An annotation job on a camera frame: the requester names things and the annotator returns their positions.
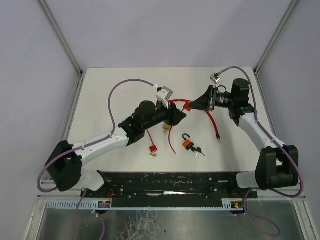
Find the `red padlock with thin cable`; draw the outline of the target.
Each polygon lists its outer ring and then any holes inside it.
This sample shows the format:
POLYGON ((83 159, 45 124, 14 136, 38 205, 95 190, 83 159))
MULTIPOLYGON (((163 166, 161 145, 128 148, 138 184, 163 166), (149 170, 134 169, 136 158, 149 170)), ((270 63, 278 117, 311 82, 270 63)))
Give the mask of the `red padlock with thin cable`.
POLYGON ((191 103, 190 101, 185 101, 182 110, 190 112, 192 110, 192 108, 190 107, 190 103, 191 103))

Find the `brass padlock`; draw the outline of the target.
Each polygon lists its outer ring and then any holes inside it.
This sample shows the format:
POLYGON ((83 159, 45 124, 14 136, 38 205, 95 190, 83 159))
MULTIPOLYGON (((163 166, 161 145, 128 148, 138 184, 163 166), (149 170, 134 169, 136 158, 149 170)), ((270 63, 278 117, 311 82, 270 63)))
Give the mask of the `brass padlock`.
POLYGON ((172 130, 172 126, 167 124, 167 123, 164 123, 163 126, 162 126, 162 129, 165 133, 169 133, 171 130, 172 130))

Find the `thick red cable lock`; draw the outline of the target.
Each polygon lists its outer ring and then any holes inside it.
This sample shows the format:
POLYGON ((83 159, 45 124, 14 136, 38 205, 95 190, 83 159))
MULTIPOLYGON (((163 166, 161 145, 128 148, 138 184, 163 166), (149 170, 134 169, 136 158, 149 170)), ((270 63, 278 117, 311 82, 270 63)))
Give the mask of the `thick red cable lock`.
MULTIPOLYGON (((169 100, 168 102, 169 103, 179 103, 179 102, 185 103, 185 101, 190 101, 190 100, 173 99, 173 100, 169 100)), ((220 133, 219 133, 219 130, 218 130, 218 127, 217 127, 217 124, 216 124, 214 118, 212 117, 212 115, 208 111, 206 111, 205 113, 208 115, 209 119, 211 120, 211 122, 213 124, 214 130, 215 130, 215 135, 216 135, 216 138, 217 138, 218 142, 221 143, 221 136, 220 136, 220 133)), ((173 147, 173 145, 171 143, 171 132, 172 132, 172 130, 168 133, 168 143, 169 143, 169 146, 170 146, 171 150, 176 155, 177 153, 176 153, 176 151, 175 151, 175 149, 174 149, 174 147, 173 147)))

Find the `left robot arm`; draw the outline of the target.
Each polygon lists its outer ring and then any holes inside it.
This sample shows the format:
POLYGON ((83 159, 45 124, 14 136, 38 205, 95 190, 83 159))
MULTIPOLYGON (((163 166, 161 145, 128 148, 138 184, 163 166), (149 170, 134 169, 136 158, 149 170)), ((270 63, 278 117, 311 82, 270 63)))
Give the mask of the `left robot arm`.
POLYGON ((85 165, 108 152, 138 142, 145 136, 146 130, 158 124, 174 127, 186 116, 175 103, 163 106, 145 100, 110 133, 80 143, 59 142, 47 160, 45 170, 60 192, 68 191, 77 184, 97 191, 105 181, 98 171, 85 169, 85 165))

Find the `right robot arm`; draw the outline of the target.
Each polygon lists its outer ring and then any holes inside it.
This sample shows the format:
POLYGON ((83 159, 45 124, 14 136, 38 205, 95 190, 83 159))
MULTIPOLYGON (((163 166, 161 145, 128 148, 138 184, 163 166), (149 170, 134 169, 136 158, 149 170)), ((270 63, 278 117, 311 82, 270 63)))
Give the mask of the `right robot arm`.
POLYGON ((254 171, 236 175, 239 188, 259 188, 274 190, 294 187, 299 176, 299 151, 294 145, 286 145, 270 134, 256 119, 255 108, 249 103, 250 83, 237 78, 232 83, 231 92, 219 92, 218 87, 210 85, 189 107, 199 111, 213 111, 216 107, 227 108, 229 117, 240 127, 259 151, 259 159, 254 171))

